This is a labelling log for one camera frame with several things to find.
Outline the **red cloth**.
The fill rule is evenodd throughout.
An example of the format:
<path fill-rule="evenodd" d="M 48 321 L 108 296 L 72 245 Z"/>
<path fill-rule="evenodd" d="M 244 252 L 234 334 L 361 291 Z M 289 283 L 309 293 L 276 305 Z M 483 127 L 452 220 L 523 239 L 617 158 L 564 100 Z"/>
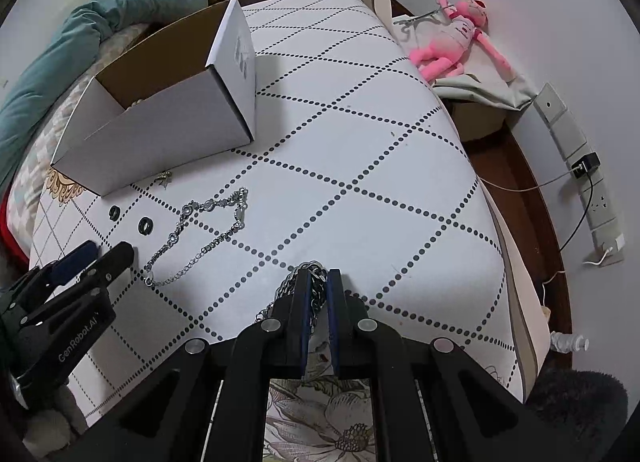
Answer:
<path fill-rule="evenodd" d="M 9 192 L 4 193 L 1 202 L 1 245 L 8 256 L 10 265 L 18 270 L 26 271 L 29 265 L 28 257 L 17 244 L 8 225 L 8 198 Z"/>

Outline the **small gold earring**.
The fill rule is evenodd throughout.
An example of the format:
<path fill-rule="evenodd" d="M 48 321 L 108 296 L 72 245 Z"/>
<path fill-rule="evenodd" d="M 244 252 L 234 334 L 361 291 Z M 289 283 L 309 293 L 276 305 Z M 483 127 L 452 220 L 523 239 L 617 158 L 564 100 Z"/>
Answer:
<path fill-rule="evenodd" d="M 167 188 L 167 185 L 169 185 L 169 183 L 171 182 L 171 177 L 172 177 L 171 171 L 163 171 L 154 179 L 154 182 L 163 188 Z"/>

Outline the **white dotted floral tablecloth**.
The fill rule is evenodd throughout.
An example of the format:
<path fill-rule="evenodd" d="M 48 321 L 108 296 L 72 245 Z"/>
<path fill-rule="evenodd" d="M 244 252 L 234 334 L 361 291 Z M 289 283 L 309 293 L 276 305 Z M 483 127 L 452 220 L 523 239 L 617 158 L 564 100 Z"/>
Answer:
<path fill-rule="evenodd" d="M 116 318 L 72 375 L 91 427 L 191 337 L 252 323 L 300 263 L 340 269 L 375 318 L 418 341 L 446 336 L 515 398 L 537 375 L 514 337 L 514 242 L 454 122 L 361 0 L 249 6 L 257 136 L 97 196 L 55 170 L 36 260 L 96 239 L 128 241 L 160 286 L 130 273 Z"/>

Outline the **white cardboard box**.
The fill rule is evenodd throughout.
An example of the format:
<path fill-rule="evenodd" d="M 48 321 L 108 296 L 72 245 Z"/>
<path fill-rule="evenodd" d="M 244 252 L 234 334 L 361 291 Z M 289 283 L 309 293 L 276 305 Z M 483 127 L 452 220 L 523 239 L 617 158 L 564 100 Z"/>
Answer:
<path fill-rule="evenodd" d="M 104 196 L 253 142 L 255 58 L 238 0 L 154 32 L 89 81 L 52 168 Z"/>

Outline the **teal quilted blanket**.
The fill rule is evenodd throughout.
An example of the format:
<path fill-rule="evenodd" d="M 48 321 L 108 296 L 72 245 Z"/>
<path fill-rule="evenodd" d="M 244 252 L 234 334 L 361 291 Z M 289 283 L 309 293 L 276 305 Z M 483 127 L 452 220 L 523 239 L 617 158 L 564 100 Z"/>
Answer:
<path fill-rule="evenodd" d="M 51 106 L 96 62 L 102 42 L 131 25 L 170 24 L 207 5 L 208 0 L 90 0 L 70 12 L 2 104 L 2 187 Z"/>

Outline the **pink panther plush toy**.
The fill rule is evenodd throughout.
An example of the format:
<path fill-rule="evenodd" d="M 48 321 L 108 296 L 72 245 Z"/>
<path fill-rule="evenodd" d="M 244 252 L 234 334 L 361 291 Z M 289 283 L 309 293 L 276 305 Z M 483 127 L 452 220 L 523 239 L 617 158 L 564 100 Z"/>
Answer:
<path fill-rule="evenodd" d="M 447 23 L 425 46 L 409 52 L 410 62 L 420 70 L 426 82 L 433 84 L 439 77 L 454 77 L 464 73 L 463 58 L 473 44 L 478 44 L 494 62 L 502 78 L 509 82 L 516 73 L 509 61 L 491 44 L 484 32 L 488 24 L 487 6 L 483 0 L 460 0 L 450 3 L 437 0 Z"/>

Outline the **grey wall power strip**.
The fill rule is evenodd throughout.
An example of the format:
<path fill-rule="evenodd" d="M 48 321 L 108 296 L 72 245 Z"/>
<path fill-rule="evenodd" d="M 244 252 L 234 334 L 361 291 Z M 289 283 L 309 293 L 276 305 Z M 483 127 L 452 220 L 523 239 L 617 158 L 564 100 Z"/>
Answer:
<path fill-rule="evenodd" d="M 626 241 L 618 211 L 604 180 L 600 155 L 550 82 L 546 82 L 537 94 L 534 107 L 567 167 L 568 185 L 582 203 L 577 225 L 562 242 L 560 251 L 563 252 L 577 232 L 586 226 L 591 235 L 593 253 L 584 260 L 584 265 L 604 267 L 619 263 L 624 258 Z"/>

